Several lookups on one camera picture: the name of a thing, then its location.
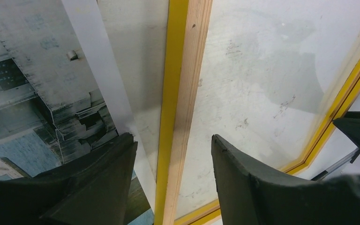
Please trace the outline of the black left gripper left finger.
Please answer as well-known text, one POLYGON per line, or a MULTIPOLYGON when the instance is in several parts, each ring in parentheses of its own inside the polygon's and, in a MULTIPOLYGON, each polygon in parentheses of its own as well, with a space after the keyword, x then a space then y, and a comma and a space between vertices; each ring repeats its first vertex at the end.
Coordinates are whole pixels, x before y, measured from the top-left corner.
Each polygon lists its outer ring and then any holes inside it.
POLYGON ((121 225, 138 143, 124 133, 33 178, 0 180, 0 225, 121 225))

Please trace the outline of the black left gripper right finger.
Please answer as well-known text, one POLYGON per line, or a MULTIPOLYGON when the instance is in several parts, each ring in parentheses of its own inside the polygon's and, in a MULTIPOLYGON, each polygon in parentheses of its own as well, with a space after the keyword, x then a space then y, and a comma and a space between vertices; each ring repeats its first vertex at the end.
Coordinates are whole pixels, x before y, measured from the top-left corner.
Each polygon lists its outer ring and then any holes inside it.
POLYGON ((225 225, 360 225, 360 175, 311 181, 272 168, 213 135, 225 225))

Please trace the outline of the yellow wooden picture frame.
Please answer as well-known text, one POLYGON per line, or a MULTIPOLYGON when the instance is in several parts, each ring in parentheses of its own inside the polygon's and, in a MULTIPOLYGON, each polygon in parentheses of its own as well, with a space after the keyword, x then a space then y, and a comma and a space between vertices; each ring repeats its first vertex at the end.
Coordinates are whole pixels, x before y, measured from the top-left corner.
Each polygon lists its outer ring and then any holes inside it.
MULTIPOLYGON (((168 170, 165 179, 165 198, 158 200, 156 206, 154 223, 157 225, 191 222, 203 224, 218 218, 218 197, 213 202, 176 218, 213 1, 190 0, 188 2, 185 13, 187 18, 184 25, 181 74, 174 100, 169 99, 169 90, 164 90, 162 115, 170 113, 172 126, 166 128, 166 119, 161 119, 160 149, 170 150, 171 156, 166 163, 168 170)), ((301 160, 279 170, 310 179, 353 152, 355 145, 330 124, 331 119, 339 117, 348 109, 360 109, 360 59, 314 132, 301 160)))

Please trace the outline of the clear acrylic sheet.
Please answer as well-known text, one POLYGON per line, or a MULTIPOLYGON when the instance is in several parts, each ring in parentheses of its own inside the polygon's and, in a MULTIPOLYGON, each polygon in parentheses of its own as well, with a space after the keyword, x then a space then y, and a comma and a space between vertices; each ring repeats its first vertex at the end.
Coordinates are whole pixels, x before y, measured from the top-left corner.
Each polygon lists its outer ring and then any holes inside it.
POLYGON ((360 0, 215 0, 176 218, 217 199, 211 138, 298 163, 360 59, 360 0))

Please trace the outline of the sky and building photo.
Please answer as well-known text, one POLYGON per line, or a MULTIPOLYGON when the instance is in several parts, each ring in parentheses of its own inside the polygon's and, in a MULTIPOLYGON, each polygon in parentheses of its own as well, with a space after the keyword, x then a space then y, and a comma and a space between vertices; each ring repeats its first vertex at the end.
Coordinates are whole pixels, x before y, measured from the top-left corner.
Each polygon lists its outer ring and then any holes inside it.
POLYGON ((151 225, 152 180, 98 0, 0 0, 0 170, 18 178, 124 133, 138 143, 123 225, 151 225))

